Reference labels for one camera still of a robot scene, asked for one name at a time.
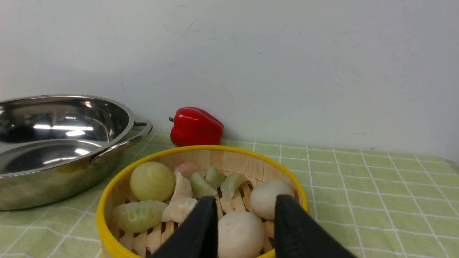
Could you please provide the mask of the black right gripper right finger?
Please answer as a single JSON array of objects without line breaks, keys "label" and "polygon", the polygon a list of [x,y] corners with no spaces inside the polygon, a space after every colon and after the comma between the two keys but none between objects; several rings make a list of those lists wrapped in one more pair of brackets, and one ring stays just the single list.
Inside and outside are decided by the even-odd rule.
[{"label": "black right gripper right finger", "polygon": [[274,241],[277,258],[354,258],[290,195],[278,195]]}]

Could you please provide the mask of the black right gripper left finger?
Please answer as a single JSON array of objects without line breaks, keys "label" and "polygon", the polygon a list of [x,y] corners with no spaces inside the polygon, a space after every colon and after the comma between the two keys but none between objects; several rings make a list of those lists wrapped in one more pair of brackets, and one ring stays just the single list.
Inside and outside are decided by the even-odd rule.
[{"label": "black right gripper left finger", "polygon": [[218,214],[216,199],[200,198],[191,213],[151,258],[216,258]]}]

